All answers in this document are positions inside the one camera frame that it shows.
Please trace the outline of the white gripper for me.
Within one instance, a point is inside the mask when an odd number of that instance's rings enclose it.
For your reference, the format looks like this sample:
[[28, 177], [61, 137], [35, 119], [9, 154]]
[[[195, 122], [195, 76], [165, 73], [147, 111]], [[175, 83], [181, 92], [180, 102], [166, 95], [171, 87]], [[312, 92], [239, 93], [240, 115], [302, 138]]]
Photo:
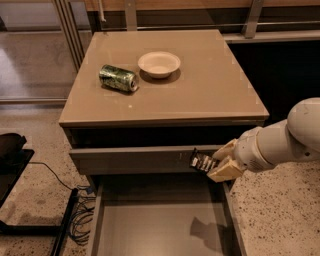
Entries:
[[256, 127], [244, 132], [237, 140], [233, 139], [218, 149], [213, 157], [219, 161], [230, 157], [235, 160], [220, 162], [217, 167], [210, 170], [207, 176], [216, 183], [234, 180], [241, 177], [244, 169], [252, 172], [272, 170], [275, 166], [269, 163], [258, 147], [258, 134], [262, 130]]

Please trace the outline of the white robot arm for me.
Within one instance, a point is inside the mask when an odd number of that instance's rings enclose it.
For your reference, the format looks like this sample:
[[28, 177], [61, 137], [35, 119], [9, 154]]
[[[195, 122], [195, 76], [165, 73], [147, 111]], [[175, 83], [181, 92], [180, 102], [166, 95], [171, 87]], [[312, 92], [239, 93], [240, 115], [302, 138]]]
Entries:
[[215, 182], [241, 177], [246, 170], [262, 172], [286, 162], [320, 158], [320, 98], [297, 103], [287, 118], [244, 132], [213, 154], [219, 161], [207, 173]]

